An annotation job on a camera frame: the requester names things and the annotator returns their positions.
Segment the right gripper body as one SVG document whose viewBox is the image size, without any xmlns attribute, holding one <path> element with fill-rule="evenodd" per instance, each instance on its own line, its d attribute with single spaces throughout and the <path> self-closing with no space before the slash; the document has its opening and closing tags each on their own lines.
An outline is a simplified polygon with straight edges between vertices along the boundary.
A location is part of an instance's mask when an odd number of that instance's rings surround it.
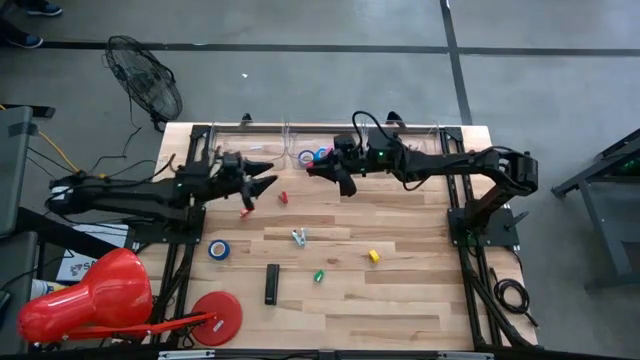
<svg viewBox="0 0 640 360">
<path fill-rule="evenodd" d="M 336 168 L 347 174 L 362 174 L 372 171 L 373 160 L 363 146 L 342 144 L 336 147 Z"/>
</svg>

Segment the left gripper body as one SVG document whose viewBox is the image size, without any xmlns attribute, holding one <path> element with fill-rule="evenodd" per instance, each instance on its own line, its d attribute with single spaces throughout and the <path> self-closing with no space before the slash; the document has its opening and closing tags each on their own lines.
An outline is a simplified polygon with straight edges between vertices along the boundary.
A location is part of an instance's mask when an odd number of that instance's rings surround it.
<svg viewBox="0 0 640 360">
<path fill-rule="evenodd" d="M 246 180 L 246 174 L 244 173 L 242 167 L 236 171 L 224 171 L 221 168 L 220 163 L 220 168 L 217 172 L 217 179 L 226 192 L 240 193 L 241 185 L 243 184 L 243 181 Z"/>
</svg>

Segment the clear plastic bin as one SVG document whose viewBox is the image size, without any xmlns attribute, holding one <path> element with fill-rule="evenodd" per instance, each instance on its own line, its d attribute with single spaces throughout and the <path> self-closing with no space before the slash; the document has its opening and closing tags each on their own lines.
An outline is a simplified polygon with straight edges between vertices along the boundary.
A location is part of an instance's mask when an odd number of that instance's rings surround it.
<svg viewBox="0 0 640 360">
<path fill-rule="evenodd" d="M 297 161 L 297 156 L 302 150 L 315 153 L 320 147 L 333 147 L 333 139 L 339 134 L 350 134 L 358 142 L 358 131 L 351 123 L 291 123 L 287 125 L 287 154 L 297 169 L 305 170 L 306 168 L 301 168 Z"/>
<path fill-rule="evenodd" d="M 427 154 L 437 154 L 439 150 L 438 128 L 434 126 L 411 127 L 390 121 L 378 127 L 370 122 L 362 123 L 359 130 L 364 136 L 364 154 L 376 165 L 396 165 L 403 153 L 399 143 L 408 150 Z"/>
<path fill-rule="evenodd" d="M 273 163 L 273 171 L 286 168 L 289 137 L 282 126 L 267 130 L 245 128 L 236 132 L 216 127 L 213 134 L 214 147 L 220 152 L 240 152 L 251 161 Z"/>
</svg>

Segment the dark blue tape roll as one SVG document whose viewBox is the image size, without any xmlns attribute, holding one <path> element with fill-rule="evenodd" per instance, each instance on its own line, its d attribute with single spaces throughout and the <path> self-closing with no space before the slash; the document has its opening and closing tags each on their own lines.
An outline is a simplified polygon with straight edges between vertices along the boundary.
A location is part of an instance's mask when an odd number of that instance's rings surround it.
<svg viewBox="0 0 640 360">
<path fill-rule="evenodd" d="M 209 256 L 217 261 L 225 260 L 230 255 L 230 252 L 231 246 L 222 239 L 212 241 L 208 247 Z"/>
</svg>

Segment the long black stapler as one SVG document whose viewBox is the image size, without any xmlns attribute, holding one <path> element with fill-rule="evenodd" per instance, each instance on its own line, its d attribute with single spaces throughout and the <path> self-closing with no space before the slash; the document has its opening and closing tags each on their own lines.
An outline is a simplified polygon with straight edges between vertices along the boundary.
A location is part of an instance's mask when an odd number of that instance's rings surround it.
<svg viewBox="0 0 640 360">
<path fill-rule="evenodd" d="M 264 303 L 266 305 L 277 304 L 279 272 L 280 272 L 279 264 L 268 264 L 266 267 L 266 282 L 265 282 L 265 295 L 264 295 Z"/>
</svg>

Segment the black floor fan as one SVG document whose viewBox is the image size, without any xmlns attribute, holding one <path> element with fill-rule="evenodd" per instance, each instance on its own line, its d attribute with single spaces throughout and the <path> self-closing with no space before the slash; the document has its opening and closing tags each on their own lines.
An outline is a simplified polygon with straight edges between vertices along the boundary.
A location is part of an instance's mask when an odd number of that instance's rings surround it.
<svg viewBox="0 0 640 360">
<path fill-rule="evenodd" d="M 107 67 L 128 94 L 149 116 L 156 131 L 176 120 L 183 110 L 174 72 L 132 37 L 114 35 L 105 48 Z"/>
</svg>

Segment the red desk lamp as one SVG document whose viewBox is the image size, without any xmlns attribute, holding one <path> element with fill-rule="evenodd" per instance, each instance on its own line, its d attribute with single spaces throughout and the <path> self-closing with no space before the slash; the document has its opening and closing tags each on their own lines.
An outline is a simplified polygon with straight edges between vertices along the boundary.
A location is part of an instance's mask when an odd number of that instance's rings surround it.
<svg viewBox="0 0 640 360">
<path fill-rule="evenodd" d="M 117 248 L 101 257 L 73 286 L 26 303 L 17 331 L 31 343 L 94 338 L 143 339 L 192 326 L 205 345 L 229 342 L 243 322 L 240 302 L 230 293 L 214 291 L 201 297 L 190 315 L 154 324 L 149 276 L 134 252 Z"/>
</svg>

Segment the white printed box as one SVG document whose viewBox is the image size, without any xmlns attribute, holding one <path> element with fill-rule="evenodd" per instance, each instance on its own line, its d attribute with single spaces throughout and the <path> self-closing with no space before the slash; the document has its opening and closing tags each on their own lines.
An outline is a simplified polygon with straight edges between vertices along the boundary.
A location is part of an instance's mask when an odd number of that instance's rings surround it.
<svg viewBox="0 0 640 360">
<path fill-rule="evenodd" d="M 76 225 L 74 229 L 92 235 L 116 247 L 123 247 L 129 227 L 124 224 L 109 224 L 104 226 Z M 96 258 L 81 255 L 72 250 L 66 250 L 58 269 L 56 281 L 58 283 L 80 281 L 96 261 Z"/>
</svg>

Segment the white plastic bottle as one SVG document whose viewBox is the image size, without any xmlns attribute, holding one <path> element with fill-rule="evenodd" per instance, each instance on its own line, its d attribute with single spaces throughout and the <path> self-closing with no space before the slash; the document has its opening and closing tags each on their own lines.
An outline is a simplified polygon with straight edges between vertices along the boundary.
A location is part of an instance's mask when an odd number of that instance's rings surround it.
<svg viewBox="0 0 640 360">
<path fill-rule="evenodd" d="M 30 291 L 30 299 L 33 300 L 35 298 L 60 291 L 66 288 L 66 285 L 45 281 L 40 279 L 33 279 L 31 281 L 31 291 Z"/>
</svg>

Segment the grey storage case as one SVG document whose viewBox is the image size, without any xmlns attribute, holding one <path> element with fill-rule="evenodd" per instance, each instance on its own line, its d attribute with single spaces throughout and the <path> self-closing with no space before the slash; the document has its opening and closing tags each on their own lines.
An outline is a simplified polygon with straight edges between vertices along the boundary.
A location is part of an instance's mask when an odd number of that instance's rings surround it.
<svg viewBox="0 0 640 360">
<path fill-rule="evenodd" d="M 44 215 L 20 207 L 29 138 L 38 134 L 31 107 L 0 110 L 0 239 L 15 231 L 42 231 Z"/>
<path fill-rule="evenodd" d="M 9 294 L 0 311 L 0 356 L 27 351 L 28 344 L 17 331 L 21 308 L 30 300 L 32 276 L 36 267 L 38 236 L 23 232 L 0 239 L 0 290 Z"/>
</svg>

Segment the person's blue shoe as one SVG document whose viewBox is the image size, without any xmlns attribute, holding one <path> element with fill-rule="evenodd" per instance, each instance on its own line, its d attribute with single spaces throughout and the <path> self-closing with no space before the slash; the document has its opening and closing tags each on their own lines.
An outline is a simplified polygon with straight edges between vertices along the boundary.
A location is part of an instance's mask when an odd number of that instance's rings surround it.
<svg viewBox="0 0 640 360">
<path fill-rule="evenodd" d="M 44 43 L 43 38 L 25 32 L 5 33 L 3 37 L 9 44 L 23 49 L 35 49 Z"/>
<path fill-rule="evenodd" d="M 63 13 L 63 9 L 47 0 L 37 0 L 34 3 L 25 5 L 24 9 L 30 16 L 56 17 Z"/>
</svg>

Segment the grey metal cart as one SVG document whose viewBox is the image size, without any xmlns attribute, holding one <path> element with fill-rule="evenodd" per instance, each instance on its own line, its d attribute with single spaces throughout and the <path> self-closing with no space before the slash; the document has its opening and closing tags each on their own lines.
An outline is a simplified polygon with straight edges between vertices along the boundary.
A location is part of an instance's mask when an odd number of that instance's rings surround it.
<svg viewBox="0 0 640 360">
<path fill-rule="evenodd" d="M 551 192 L 578 191 L 613 273 L 585 285 L 588 291 L 640 285 L 640 128 L 602 150 L 595 162 Z"/>
</svg>

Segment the grey metal mounting rail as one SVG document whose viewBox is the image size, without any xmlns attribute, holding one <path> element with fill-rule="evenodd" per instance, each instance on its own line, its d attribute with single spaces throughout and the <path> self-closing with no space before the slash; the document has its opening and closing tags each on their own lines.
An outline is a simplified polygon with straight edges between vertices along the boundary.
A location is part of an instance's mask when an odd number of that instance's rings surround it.
<svg viewBox="0 0 640 360">
<path fill-rule="evenodd" d="M 431 350 L 204 349 L 161 351 L 157 360 L 495 360 L 495 356 Z"/>
</svg>

